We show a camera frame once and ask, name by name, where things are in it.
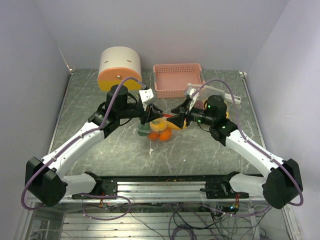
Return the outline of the fake yellow orange mango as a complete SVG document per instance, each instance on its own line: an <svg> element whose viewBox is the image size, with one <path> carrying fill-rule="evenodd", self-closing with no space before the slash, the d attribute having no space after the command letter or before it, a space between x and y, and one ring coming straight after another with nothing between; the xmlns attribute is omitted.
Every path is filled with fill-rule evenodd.
<svg viewBox="0 0 320 240"><path fill-rule="evenodd" d="M172 123L172 122L170 122L168 120L166 120L166 123L167 123L167 127L169 129L172 129L172 130L177 130L178 131L178 130L184 130L184 129L187 128L186 122L183 123L182 127L179 124Z"/></svg>

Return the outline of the clear white-slider zip bag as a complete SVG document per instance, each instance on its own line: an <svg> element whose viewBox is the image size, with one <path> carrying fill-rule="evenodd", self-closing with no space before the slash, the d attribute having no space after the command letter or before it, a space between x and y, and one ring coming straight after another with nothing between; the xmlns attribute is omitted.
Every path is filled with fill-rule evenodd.
<svg viewBox="0 0 320 240"><path fill-rule="evenodd" d="M204 103L204 111L207 116L213 117L215 119L223 119L226 117L226 112L228 111L227 101L225 100L224 90L205 85L202 88L200 84L188 83L187 86L192 86L197 89L199 95L197 100L201 100Z"/></svg>

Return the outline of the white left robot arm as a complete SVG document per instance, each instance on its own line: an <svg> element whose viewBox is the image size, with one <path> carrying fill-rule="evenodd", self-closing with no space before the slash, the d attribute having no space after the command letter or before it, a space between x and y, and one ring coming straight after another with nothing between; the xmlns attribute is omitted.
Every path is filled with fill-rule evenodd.
<svg viewBox="0 0 320 240"><path fill-rule="evenodd" d="M155 95L151 88L144 87L138 95L135 97L124 85L112 86L106 100L75 135L48 155L41 159L33 157L26 163L24 191L46 207L55 206L65 196L96 199L102 195L103 180L98 175L90 171L66 174L84 153L121 127L121 120L139 119L145 125L163 117L162 110L153 103Z"/></svg>

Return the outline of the clear red-zip bag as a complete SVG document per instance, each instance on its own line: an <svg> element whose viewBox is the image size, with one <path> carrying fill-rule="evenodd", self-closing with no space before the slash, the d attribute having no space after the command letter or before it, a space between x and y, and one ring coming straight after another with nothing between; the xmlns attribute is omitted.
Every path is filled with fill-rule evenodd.
<svg viewBox="0 0 320 240"><path fill-rule="evenodd" d="M173 136L173 131L180 131L187 128L184 122L183 128L179 128L175 124L167 121L167 118L172 117L172 114L164 113L162 118L157 118L144 125L140 124L137 127L137 134L140 137L147 137L150 141L166 142Z"/></svg>

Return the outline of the fake yellow peach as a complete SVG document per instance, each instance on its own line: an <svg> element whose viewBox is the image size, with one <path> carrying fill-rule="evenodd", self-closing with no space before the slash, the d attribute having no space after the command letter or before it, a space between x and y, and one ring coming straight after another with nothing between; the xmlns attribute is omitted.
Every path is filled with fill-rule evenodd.
<svg viewBox="0 0 320 240"><path fill-rule="evenodd" d="M162 132L167 128L166 118L158 118L149 123L149 126L153 132Z"/></svg>

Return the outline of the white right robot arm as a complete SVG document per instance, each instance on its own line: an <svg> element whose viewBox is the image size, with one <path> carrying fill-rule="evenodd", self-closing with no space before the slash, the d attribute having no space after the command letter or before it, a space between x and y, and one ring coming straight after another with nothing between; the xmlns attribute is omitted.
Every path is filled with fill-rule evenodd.
<svg viewBox="0 0 320 240"><path fill-rule="evenodd" d="M192 106L188 96L178 107L172 109L173 116L167 120L179 128L191 122L209 127L211 137L221 145L232 149L249 161L261 174L260 177L233 172L227 182L220 186L221 194L226 198L237 192L263 197L275 209L293 205L294 198L303 200L303 184L299 164L292 158L284 160L267 151L245 135L240 128L227 118L227 105L220 95L211 95L204 108Z"/></svg>

